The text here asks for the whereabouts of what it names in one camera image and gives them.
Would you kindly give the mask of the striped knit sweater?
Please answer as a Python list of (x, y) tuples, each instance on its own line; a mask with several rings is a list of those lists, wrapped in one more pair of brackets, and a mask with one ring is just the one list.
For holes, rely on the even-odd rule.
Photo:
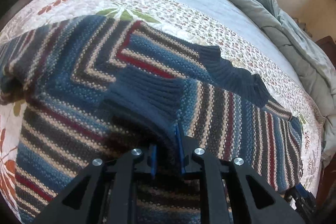
[(177, 132), (222, 160), (242, 157), (278, 192), (299, 183), (299, 120), (259, 75), (145, 22), (80, 16), (1, 45), (1, 104), (25, 100), (16, 195), (23, 223), (88, 163), (154, 144), (154, 185), (139, 223), (199, 223), (194, 182), (179, 179)]

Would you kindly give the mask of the floral quilted bedspread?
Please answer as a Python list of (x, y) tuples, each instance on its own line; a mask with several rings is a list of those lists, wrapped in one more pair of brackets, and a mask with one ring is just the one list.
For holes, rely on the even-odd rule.
[(1, 195), (19, 223), (94, 158), (155, 144), (172, 168), (177, 125), (279, 192), (318, 189), (314, 101), (204, 12), (176, 0), (34, 0), (1, 32)]

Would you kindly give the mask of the grey comforter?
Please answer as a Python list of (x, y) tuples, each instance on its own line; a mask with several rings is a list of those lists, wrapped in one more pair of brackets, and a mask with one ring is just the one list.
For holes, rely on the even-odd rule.
[(318, 107), (331, 99), (332, 115), (323, 117), (322, 161), (335, 155), (335, 67), (324, 51), (280, 7), (276, 0), (229, 0), (262, 30), (290, 62), (302, 86)]

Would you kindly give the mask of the dark wooden bed frame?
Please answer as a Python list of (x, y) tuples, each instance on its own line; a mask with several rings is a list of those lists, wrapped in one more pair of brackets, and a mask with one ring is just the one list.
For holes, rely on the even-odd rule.
[[(322, 39), (319, 39), (315, 43), (324, 51), (332, 65), (335, 67), (335, 41), (333, 40), (333, 38), (331, 36), (326, 36)], [(326, 99), (326, 103), (324, 103), (323, 105), (322, 102), (318, 103), (318, 107), (324, 117), (333, 114), (331, 110), (331, 99)], [(324, 157), (327, 157), (327, 159), (326, 162), (322, 164), (321, 175), (318, 185), (318, 208), (322, 207), (323, 203), (326, 201), (331, 186), (335, 182), (335, 156), (331, 156), (331, 163), (328, 165), (327, 163), (329, 162), (329, 156)]]

